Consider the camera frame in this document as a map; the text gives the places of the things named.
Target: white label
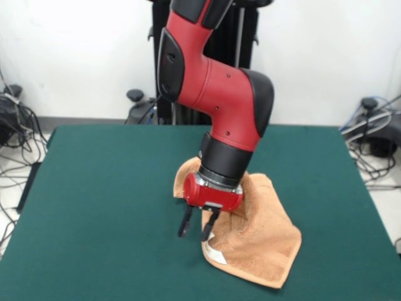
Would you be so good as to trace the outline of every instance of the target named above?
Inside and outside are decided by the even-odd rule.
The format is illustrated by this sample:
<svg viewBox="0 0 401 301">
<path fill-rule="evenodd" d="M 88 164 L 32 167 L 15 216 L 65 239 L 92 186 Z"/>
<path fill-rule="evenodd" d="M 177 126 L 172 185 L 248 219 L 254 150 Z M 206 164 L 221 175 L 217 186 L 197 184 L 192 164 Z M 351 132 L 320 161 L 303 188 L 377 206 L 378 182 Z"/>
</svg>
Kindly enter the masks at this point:
<svg viewBox="0 0 401 301">
<path fill-rule="evenodd" d="M 227 264 L 227 261 L 226 261 L 226 259 L 224 258 L 223 253 L 221 253 L 220 251 L 217 251 L 217 250 L 213 249 L 213 248 L 209 245 L 209 240 L 211 240 L 213 237 L 214 237 L 214 234 L 213 234 L 213 232 L 212 232 L 212 233 L 209 235 L 209 239 L 207 240 L 207 242 L 205 242 L 206 254 L 207 254 L 207 256 L 208 256 L 210 259 L 212 259 L 212 260 L 214 260 L 214 261 L 220 263 L 221 265 L 226 265 L 226 264 Z"/>
</svg>

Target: white wall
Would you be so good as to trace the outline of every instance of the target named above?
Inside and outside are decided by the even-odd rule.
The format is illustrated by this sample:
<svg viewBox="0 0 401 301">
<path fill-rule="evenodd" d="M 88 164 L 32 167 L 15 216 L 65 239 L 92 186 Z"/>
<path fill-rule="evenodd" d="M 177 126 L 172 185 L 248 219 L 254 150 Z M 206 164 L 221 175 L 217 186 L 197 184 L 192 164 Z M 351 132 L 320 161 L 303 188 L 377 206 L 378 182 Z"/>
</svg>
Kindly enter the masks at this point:
<svg viewBox="0 0 401 301">
<path fill-rule="evenodd" d="M 253 68 L 276 86 L 274 123 L 342 124 L 365 95 L 401 92 L 401 1 L 276 0 Z M 0 62 L 38 115 L 125 118 L 155 92 L 145 0 L 0 0 Z"/>
</svg>

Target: tan towel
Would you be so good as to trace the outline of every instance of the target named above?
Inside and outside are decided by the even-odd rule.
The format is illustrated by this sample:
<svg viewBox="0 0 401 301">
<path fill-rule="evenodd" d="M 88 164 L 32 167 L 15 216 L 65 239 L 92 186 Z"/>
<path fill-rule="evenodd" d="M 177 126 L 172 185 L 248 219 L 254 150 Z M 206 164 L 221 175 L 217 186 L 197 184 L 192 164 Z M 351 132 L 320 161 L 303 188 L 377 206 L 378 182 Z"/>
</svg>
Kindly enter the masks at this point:
<svg viewBox="0 0 401 301">
<path fill-rule="evenodd" d="M 184 179 L 197 172 L 193 158 L 178 170 L 174 197 L 182 198 Z M 244 201 L 235 212 L 222 212 L 209 241 L 202 243 L 205 259 L 237 277 L 272 288 L 286 281 L 301 246 L 301 232 L 287 216 L 272 182 L 264 174 L 246 173 L 241 180 Z M 202 227 L 210 212 L 202 212 Z"/>
</svg>

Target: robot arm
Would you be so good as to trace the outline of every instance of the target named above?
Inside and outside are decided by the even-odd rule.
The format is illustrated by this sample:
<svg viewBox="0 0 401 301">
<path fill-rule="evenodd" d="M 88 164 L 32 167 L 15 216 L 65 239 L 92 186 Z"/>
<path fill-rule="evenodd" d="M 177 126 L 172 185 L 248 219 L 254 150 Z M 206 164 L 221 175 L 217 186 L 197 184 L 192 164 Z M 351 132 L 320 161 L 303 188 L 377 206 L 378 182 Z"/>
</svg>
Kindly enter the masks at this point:
<svg viewBox="0 0 401 301">
<path fill-rule="evenodd" d="M 239 182 L 273 109 L 274 89 L 268 77 L 203 55 L 231 4 L 232 0 L 172 0 L 160 42 L 160 94 L 212 118 L 199 151 L 199 172 L 185 180 L 188 208 L 179 231 L 179 236 L 185 233 L 193 207 L 213 211 L 202 240 L 220 210 L 234 211 L 240 205 Z"/>
</svg>

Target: green felt tabletop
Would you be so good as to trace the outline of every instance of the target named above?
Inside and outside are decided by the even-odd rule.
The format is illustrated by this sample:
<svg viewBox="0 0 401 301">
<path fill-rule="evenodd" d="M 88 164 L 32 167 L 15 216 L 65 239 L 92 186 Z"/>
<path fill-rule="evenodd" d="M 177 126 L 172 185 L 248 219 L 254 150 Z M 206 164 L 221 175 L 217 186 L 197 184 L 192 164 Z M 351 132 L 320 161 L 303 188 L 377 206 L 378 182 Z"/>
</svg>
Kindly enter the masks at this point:
<svg viewBox="0 0 401 301">
<path fill-rule="evenodd" d="M 210 266 L 199 211 L 178 238 L 175 172 L 207 130 L 58 128 L 0 262 L 0 300 L 401 301 L 400 258 L 333 128 L 271 126 L 249 166 L 303 234 L 281 290 Z"/>
</svg>

